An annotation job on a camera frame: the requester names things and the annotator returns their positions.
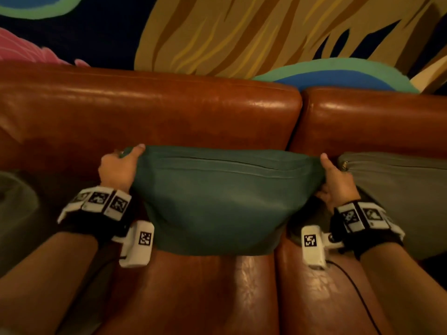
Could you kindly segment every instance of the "green pillow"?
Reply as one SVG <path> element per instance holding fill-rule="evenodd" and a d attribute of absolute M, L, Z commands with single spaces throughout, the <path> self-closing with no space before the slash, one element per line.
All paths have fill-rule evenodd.
<path fill-rule="evenodd" d="M 265 255 L 323 178 L 318 158 L 286 151 L 147 146 L 133 188 L 145 202 L 159 249 Z"/>

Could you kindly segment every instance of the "cable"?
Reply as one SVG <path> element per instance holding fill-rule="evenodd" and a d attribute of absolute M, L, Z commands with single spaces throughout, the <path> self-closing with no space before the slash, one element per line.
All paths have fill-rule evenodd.
<path fill-rule="evenodd" d="M 372 325 L 374 326 L 374 328 L 377 331 L 377 334 L 382 335 L 382 333 L 380 332 L 379 327 L 377 327 L 376 322 L 374 322 L 374 319 L 372 318 L 371 313 L 369 312 L 368 306 L 365 303 L 365 300 L 363 299 L 359 288 L 357 288 L 357 286 L 355 285 L 354 281 L 352 281 L 351 276 L 349 276 L 349 274 L 342 268 L 340 267 L 338 264 L 336 264 L 335 262 L 332 262 L 330 260 L 326 260 L 327 263 L 330 263 L 331 265 L 336 266 L 339 270 L 341 270 L 343 272 L 343 274 L 346 275 L 346 277 L 349 279 L 349 281 L 352 283 L 352 285 L 354 286 L 355 291 L 357 292 L 357 295 L 360 298 L 360 301 L 362 302 L 363 306 L 365 307 L 366 313 L 368 314 L 369 319 L 371 320 Z"/>

